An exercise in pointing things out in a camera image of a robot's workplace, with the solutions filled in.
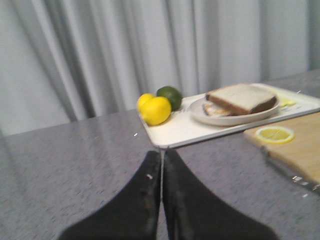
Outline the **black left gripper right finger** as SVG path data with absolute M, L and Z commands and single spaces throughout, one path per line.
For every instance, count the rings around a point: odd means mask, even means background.
M 265 224 L 234 209 L 213 194 L 178 152 L 164 155 L 162 201 L 171 240 L 276 240 Z

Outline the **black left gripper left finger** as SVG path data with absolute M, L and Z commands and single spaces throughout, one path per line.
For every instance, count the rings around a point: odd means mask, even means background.
M 71 225 L 61 240 L 154 240 L 160 209 L 161 156 L 147 152 L 139 169 L 106 205 Z

